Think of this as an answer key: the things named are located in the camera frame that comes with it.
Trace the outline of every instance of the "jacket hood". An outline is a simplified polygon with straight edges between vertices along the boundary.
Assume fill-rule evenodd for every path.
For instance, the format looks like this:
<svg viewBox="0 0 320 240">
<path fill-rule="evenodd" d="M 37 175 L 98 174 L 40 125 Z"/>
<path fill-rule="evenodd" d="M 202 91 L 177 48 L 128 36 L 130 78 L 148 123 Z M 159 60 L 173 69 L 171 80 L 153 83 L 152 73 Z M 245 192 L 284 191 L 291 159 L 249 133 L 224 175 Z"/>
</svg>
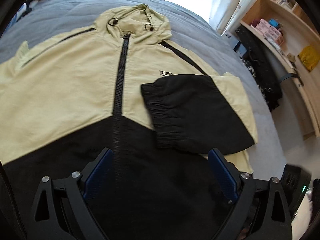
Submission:
<svg viewBox="0 0 320 240">
<path fill-rule="evenodd" d="M 134 43 L 156 44 L 172 36 L 167 17 L 146 4 L 107 10 L 95 20 L 93 27 L 117 41 L 130 34 Z"/>
</svg>

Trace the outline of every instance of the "black lower jacket panel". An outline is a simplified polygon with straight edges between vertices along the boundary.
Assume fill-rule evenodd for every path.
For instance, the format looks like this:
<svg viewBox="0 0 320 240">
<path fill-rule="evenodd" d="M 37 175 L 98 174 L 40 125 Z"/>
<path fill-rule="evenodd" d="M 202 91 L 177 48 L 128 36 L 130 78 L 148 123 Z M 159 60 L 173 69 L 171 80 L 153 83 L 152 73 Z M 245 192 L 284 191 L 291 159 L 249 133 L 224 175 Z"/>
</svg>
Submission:
<svg viewBox="0 0 320 240">
<path fill-rule="evenodd" d="M 27 230 L 41 178 L 66 178 L 81 171 L 104 147 L 112 149 L 112 126 L 110 117 L 5 165 Z M 157 149 L 155 132 L 125 117 L 120 134 L 114 168 L 98 195 L 87 202 L 109 239 L 211 239 L 231 206 L 207 160 Z M 14 225 L 2 182 L 0 207 Z"/>
</svg>

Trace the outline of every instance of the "printed logo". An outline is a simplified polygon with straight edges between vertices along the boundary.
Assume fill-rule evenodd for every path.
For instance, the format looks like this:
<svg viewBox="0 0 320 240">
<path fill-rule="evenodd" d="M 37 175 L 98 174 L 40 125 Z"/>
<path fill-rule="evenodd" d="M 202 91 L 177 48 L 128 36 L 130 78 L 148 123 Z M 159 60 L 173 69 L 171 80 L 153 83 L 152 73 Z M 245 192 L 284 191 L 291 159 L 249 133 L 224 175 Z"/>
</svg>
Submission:
<svg viewBox="0 0 320 240">
<path fill-rule="evenodd" d="M 171 76 L 173 74 L 171 72 L 165 72 L 165 71 L 161 71 L 160 70 L 160 75 L 162 75 L 162 76 Z"/>
</svg>

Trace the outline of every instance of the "metal screw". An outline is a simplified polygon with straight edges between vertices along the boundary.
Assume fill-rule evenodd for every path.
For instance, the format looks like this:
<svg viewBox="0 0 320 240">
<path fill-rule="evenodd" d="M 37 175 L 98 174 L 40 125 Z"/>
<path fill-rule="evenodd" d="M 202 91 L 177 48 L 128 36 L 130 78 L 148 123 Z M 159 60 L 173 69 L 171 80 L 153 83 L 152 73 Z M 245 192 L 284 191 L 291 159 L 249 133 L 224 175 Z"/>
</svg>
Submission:
<svg viewBox="0 0 320 240">
<path fill-rule="evenodd" d="M 277 177 L 272 177 L 272 181 L 274 183 L 279 183 L 280 182 L 280 180 Z"/>
<path fill-rule="evenodd" d="M 43 178 L 42 178 L 42 182 L 47 182 L 49 180 L 49 176 L 44 176 Z"/>
<path fill-rule="evenodd" d="M 72 176 L 73 178 L 77 178 L 77 177 L 80 176 L 80 172 L 79 172 L 79 171 L 75 171 L 75 172 L 73 172 L 73 173 L 71 174 L 71 176 Z"/>
<path fill-rule="evenodd" d="M 243 179 L 249 179 L 249 178 L 250 178 L 250 175 L 249 175 L 249 173 L 243 172 L 243 173 L 241 173 L 241 177 L 242 177 Z"/>
</svg>

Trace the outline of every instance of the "bed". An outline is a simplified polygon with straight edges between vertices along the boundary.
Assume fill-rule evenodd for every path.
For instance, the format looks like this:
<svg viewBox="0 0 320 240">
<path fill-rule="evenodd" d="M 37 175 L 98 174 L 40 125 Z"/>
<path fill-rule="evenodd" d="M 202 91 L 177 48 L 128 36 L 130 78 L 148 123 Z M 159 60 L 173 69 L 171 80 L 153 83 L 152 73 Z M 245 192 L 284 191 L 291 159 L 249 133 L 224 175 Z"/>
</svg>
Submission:
<svg viewBox="0 0 320 240">
<path fill-rule="evenodd" d="M 164 0 L 41 0 L 0 39 L 0 63 L 12 57 L 23 41 L 29 48 L 62 32 L 89 26 L 103 11 L 122 5 L 148 4 L 168 17 L 172 38 L 199 55 L 220 74 L 239 77 L 248 94 L 258 129 L 258 144 L 248 149 L 254 177 L 281 177 L 286 160 L 271 113 L 253 77 L 231 47 L 195 13 Z"/>
</svg>

